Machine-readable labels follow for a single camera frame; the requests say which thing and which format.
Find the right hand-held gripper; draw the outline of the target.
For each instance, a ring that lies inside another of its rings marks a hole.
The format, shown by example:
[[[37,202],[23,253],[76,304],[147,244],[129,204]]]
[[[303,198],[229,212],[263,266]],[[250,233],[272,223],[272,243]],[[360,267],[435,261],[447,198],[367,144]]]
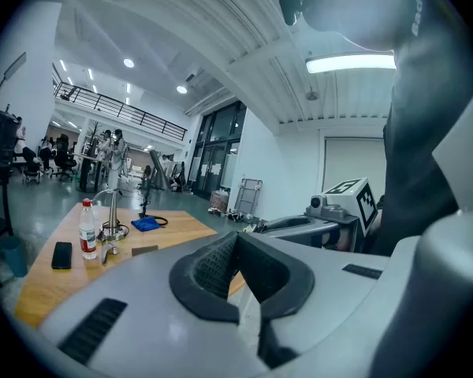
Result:
[[[334,229],[352,232],[353,253],[364,252],[365,239],[378,215],[368,178],[346,180],[311,197],[302,215],[268,221],[255,231],[291,243],[322,247],[322,236]]]

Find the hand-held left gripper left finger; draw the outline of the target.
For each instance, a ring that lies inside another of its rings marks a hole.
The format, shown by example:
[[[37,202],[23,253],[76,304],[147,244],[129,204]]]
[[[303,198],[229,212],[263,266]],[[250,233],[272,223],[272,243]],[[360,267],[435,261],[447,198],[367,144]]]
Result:
[[[238,308],[228,302],[229,287],[239,272],[236,232],[216,235],[208,244],[179,258],[169,272],[177,301],[204,321],[237,324]]]

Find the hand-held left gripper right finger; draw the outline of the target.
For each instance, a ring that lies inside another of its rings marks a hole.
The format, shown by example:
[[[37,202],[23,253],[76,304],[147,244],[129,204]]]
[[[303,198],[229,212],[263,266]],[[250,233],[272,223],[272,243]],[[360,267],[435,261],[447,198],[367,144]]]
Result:
[[[260,304],[261,318],[272,321],[301,309],[314,288],[315,275],[304,262],[261,238],[238,235],[237,268]]]

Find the person's right hand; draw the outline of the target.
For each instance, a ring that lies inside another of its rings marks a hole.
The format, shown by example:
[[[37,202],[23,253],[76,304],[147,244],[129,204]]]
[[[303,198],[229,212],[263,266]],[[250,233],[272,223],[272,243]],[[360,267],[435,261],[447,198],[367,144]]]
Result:
[[[322,236],[322,247],[342,252],[352,251],[352,232],[347,228],[334,229]]]

